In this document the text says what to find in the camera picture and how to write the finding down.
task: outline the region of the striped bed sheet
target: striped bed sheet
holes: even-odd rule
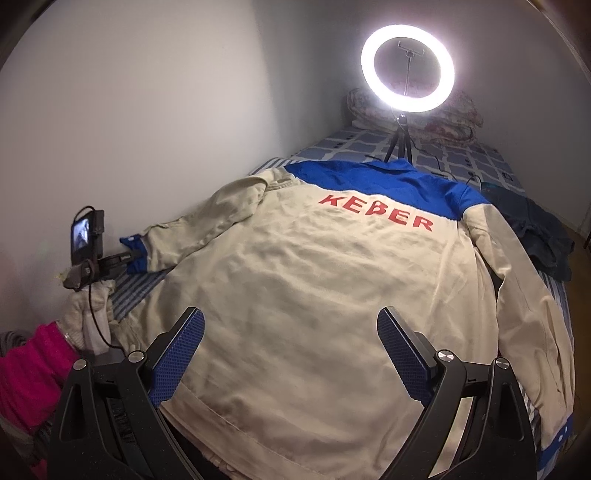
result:
[[[318,144],[305,148],[290,158],[275,157],[256,169],[251,174],[265,170],[266,168],[281,167],[291,163],[314,160],[348,160],[348,161],[372,161],[376,158],[383,159],[390,137],[377,131],[361,130],[355,127],[347,127],[335,132],[330,137]],[[517,193],[525,194],[519,180],[512,172],[510,166],[502,159],[493,148],[482,144],[473,144],[468,147],[454,148],[436,144],[420,144],[418,141],[413,146],[414,165],[418,170],[445,177],[449,180],[467,182],[479,187],[479,181],[488,181]],[[166,278],[172,268],[160,272],[127,274],[123,273],[116,279],[115,292],[111,295],[113,302],[113,315],[117,321],[137,306],[152,291],[158,283]],[[556,281],[549,275],[538,272],[562,309],[566,328],[571,343],[574,347],[572,326],[570,323],[569,305],[566,297],[566,289],[563,282]],[[540,450],[540,415],[534,408],[531,400],[523,392],[524,402],[530,416],[530,423],[536,450]],[[539,470],[538,480],[552,470],[558,457],[557,452],[544,469]]]

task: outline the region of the tripod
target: tripod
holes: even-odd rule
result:
[[[389,162],[392,152],[394,151],[394,147],[398,143],[398,140],[400,140],[400,145],[398,146],[398,158],[405,158],[405,153],[408,153],[408,162],[412,165],[413,149],[410,141],[410,134],[408,133],[408,120],[406,115],[403,113],[397,115],[396,123],[398,124],[398,129],[392,137],[390,148],[388,148],[388,153],[386,153],[386,156],[384,157],[384,163]]]

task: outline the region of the wooden floor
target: wooden floor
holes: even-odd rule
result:
[[[591,416],[591,252],[572,230],[574,252],[569,257],[573,278],[566,284],[574,335],[574,431],[580,432]]]

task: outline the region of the camera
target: camera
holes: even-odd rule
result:
[[[90,211],[80,217],[85,210]],[[76,214],[70,228],[72,266],[63,280],[65,288],[78,291],[91,283],[116,278],[128,263],[141,257],[139,250],[132,250],[103,258],[104,231],[104,210],[89,205]]]

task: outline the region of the red lettering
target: red lettering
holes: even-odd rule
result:
[[[328,197],[326,197],[324,200],[319,201],[318,203],[326,203],[326,202],[330,202],[330,204],[333,207],[338,207],[338,205],[336,204],[336,202],[338,202],[339,200],[344,200],[346,197],[333,197],[332,195],[328,195]]]
[[[398,210],[395,208],[392,210],[392,213],[390,213],[388,220],[392,220],[394,223],[399,223],[400,225],[406,225],[405,220],[408,220],[408,215],[410,215],[410,212],[405,212],[404,210]]]
[[[429,230],[430,232],[432,232],[433,230],[431,230],[431,227],[433,226],[433,222],[431,220],[427,220],[424,217],[416,217],[414,219],[414,223],[413,226],[418,227],[420,225],[423,225],[427,230]]]
[[[355,213],[360,213],[359,210],[355,210],[353,207],[362,207],[365,203],[362,199],[358,199],[357,197],[351,197],[349,200],[347,200],[347,203],[345,203],[343,205],[343,208],[346,208],[347,210],[350,210],[351,212],[355,212]]]
[[[383,215],[384,213],[386,213],[386,210],[388,209],[388,205],[386,205],[385,203],[382,203],[380,201],[377,202],[373,202],[371,204],[371,207],[369,207],[368,212],[365,215]]]

